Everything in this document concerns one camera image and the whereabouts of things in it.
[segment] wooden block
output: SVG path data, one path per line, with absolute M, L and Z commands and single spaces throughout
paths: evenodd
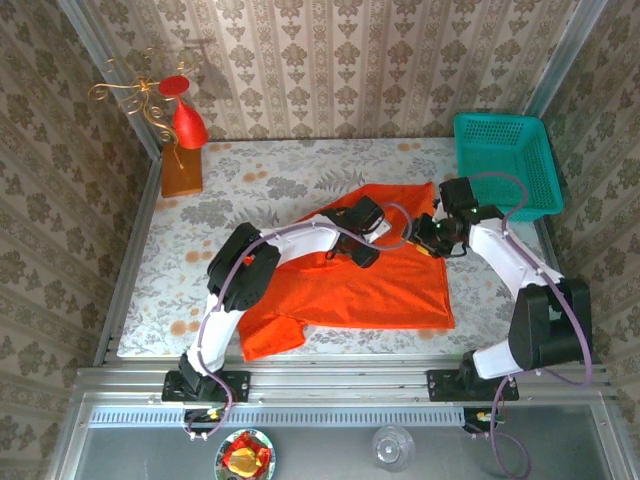
M 168 143 L 162 149 L 162 196 L 164 198 L 202 192 L 202 149 L 188 150 Z M 184 168 L 176 159 L 176 154 Z

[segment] patterned wallpaper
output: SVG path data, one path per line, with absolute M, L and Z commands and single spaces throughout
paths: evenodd
M 92 363 L 148 157 L 55 1 L 0 1 L 0 478 L 41 478 Z
M 458 111 L 520 113 L 577 0 L 82 4 L 138 71 L 150 45 L 197 65 L 211 138 L 262 139 L 450 136 Z
M 591 285 L 594 347 L 640 451 L 638 30 L 640 1 L 610 0 L 544 121 L 566 182 L 555 251 Z

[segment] plastic basket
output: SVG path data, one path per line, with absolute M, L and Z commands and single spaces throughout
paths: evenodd
M 491 113 L 461 113 L 454 119 L 458 174 L 503 172 L 518 177 L 529 191 L 527 205 L 511 217 L 532 222 L 564 208 L 549 139 L 535 117 Z M 522 200 L 517 185 L 505 178 L 472 182 L 480 205 L 508 212 Z

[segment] orange t-shirt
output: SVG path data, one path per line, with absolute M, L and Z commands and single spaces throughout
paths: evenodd
M 433 211 L 433 185 L 365 185 L 324 207 L 351 207 L 364 195 L 378 205 L 396 202 L 412 218 Z M 376 241 L 393 245 L 401 240 L 404 215 L 386 207 L 392 229 Z M 352 328 L 454 327 L 444 260 L 420 253 L 415 245 L 380 252 L 369 268 L 337 255 L 327 260 L 314 253 L 281 265 L 265 296 L 238 324 L 247 361 L 298 347 L 305 342 L 304 326 Z

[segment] gray floor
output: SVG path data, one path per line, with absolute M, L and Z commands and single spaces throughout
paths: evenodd
M 508 413 L 504 431 L 529 449 L 532 480 L 611 478 L 586 408 L 513 408 Z M 408 470 L 397 474 L 374 466 L 370 442 L 376 428 L 263 430 L 276 446 L 274 480 L 504 478 L 488 441 L 474 441 L 458 428 L 407 429 L 416 443 L 416 457 Z M 189 441 L 177 428 L 92 429 L 76 479 L 214 479 L 217 448 L 232 430 L 205 443 Z M 512 468 L 522 466 L 515 447 L 505 443 L 502 451 Z

